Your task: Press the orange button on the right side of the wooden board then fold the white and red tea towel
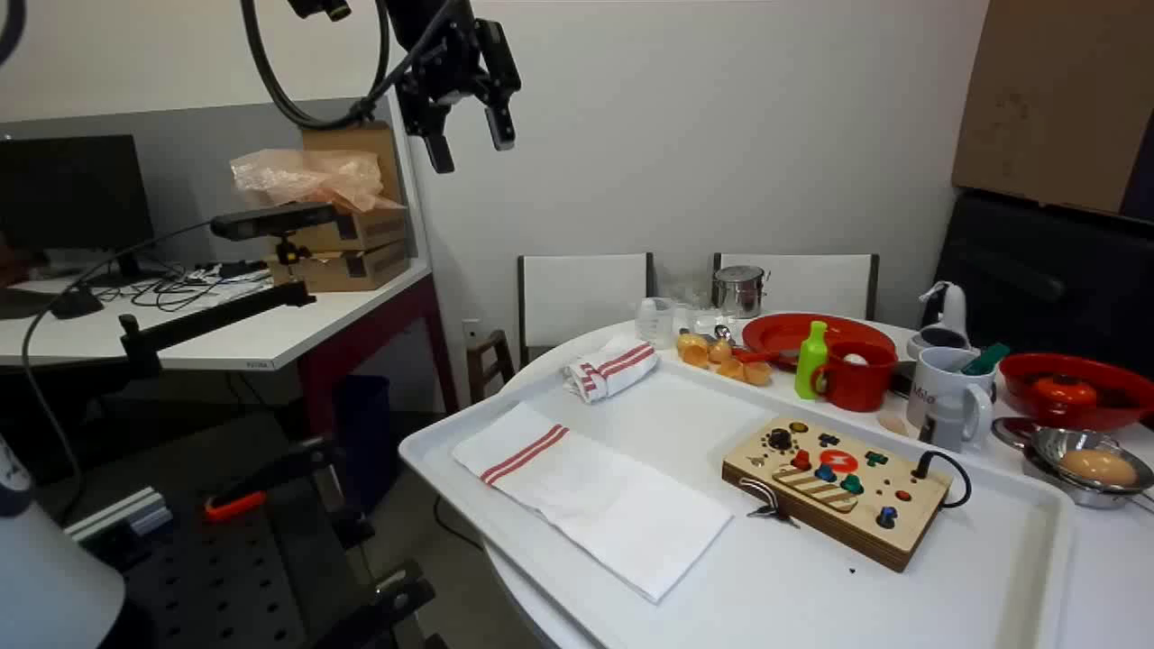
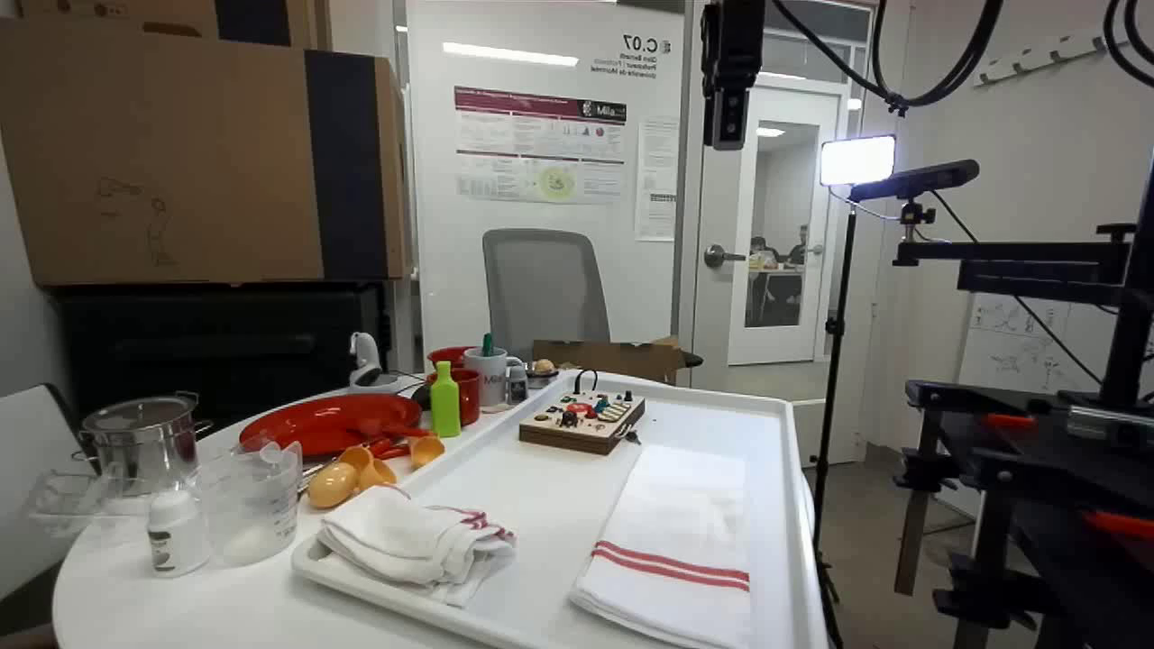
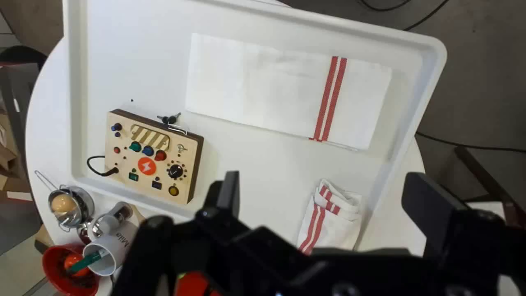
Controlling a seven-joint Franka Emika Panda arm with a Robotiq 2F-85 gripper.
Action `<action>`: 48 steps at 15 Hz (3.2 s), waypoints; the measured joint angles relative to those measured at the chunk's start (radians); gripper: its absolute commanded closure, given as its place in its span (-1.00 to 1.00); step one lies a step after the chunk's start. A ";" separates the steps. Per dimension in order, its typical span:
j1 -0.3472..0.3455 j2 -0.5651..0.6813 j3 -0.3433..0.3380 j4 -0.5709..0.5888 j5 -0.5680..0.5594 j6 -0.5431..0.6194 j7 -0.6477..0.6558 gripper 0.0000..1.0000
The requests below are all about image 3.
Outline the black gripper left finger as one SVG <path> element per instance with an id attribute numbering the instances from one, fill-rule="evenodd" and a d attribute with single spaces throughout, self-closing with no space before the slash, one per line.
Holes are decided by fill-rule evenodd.
<path id="1" fill-rule="evenodd" d="M 227 171 L 219 181 L 209 186 L 205 201 L 197 211 L 197 217 L 214 217 L 223 212 L 237 219 L 240 214 L 240 173 Z"/>

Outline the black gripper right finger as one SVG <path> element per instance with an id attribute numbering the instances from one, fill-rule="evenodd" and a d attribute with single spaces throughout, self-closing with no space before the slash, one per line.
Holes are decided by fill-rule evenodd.
<path id="1" fill-rule="evenodd" d="M 426 257 L 468 258 L 496 253 L 496 216 L 467 206 L 427 175 L 406 175 L 401 206 L 426 237 Z"/>

